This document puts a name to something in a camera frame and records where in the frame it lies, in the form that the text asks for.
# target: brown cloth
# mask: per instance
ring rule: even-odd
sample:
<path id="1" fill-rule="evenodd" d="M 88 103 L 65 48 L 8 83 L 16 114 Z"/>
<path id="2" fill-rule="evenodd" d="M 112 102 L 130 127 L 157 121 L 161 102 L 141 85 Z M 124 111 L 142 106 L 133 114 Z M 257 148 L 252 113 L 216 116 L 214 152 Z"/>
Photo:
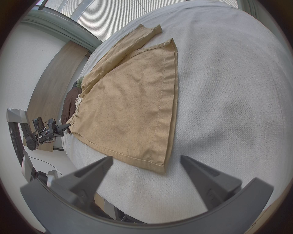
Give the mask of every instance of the brown cloth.
<path id="1" fill-rule="evenodd" d="M 84 77 L 67 123 L 93 149 L 165 173 L 177 111 L 177 49 L 173 39 L 140 49 L 160 32 L 160 25 L 139 25 L 116 43 Z"/>
<path id="2" fill-rule="evenodd" d="M 65 124 L 74 114 L 75 112 L 75 99 L 77 96 L 81 94 L 81 89 L 78 87 L 74 87 L 70 90 L 64 100 L 63 110 L 61 114 L 61 123 Z"/>

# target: mattress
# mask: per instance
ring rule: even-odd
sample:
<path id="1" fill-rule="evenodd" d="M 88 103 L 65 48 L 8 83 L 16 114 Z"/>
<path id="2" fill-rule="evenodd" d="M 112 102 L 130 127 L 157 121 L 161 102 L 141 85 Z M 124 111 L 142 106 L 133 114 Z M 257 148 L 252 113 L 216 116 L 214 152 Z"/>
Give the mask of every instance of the mattress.
<path id="1" fill-rule="evenodd" d="M 173 38 L 178 48 L 178 109 L 166 174 L 114 159 L 97 192 L 146 223 L 171 222 L 207 211 L 180 164 L 187 155 L 242 180 L 274 186 L 265 208 L 293 176 L 292 59 L 249 14 L 215 1 L 168 5 L 129 22 L 90 56 L 81 76 L 139 24 L 162 26 L 149 47 Z M 72 134 L 63 148 L 77 168 L 103 157 Z"/>

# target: wooden panel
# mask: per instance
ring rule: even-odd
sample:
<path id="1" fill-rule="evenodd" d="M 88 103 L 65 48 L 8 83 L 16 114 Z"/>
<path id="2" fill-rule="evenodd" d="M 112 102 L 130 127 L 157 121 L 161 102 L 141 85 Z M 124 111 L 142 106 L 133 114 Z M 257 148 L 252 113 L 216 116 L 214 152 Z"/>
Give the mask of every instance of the wooden panel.
<path id="1" fill-rule="evenodd" d="M 51 118 L 58 121 L 58 112 L 66 88 L 87 52 L 86 48 L 69 41 L 46 67 L 28 104 L 27 113 L 32 131 L 32 120 L 39 116 L 43 122 Z M 53 152 L 53 143 L 44 143 L 39 145 L 38 149 Z"/>

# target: white drawstring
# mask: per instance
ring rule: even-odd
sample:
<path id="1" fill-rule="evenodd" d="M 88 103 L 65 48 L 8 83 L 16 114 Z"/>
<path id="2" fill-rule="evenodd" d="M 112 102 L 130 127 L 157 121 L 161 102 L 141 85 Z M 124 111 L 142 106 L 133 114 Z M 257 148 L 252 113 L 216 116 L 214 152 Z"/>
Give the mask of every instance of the white drawstring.
<path id="1" fill-rule="evenodd" d="M 77 96 L 77 98 L 75 99 L 75 111 L 78 113 L 78 107 L 79 107 L 79 104 L 81 103 L 82 101 L 82 97 L 80 97 L 80 94 Z"/>

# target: bed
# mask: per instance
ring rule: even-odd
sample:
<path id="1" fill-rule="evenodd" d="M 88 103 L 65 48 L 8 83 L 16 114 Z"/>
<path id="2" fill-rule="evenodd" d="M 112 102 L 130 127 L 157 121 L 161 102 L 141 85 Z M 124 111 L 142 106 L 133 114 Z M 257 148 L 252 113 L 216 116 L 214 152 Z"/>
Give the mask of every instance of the bed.
<path id="1" fill-rule="evenodd" d="M 189 218 L 207 209 L 180 164 L 187 155 L 240 178 L 274 186 L 265 209 L 293 177 L 292 60 L 259 21 L 228 4 L 187 1 L 129 22 L 90 56 L 80 76 L 139 24 L 162 26 L 144 47 L 173 38 L 178 48 L 178 108 L 166 174 L 114 159 L 97 193 L 146 223 Z M 72 134 L 62 138 L 78 168 L 103 157 Z"/>

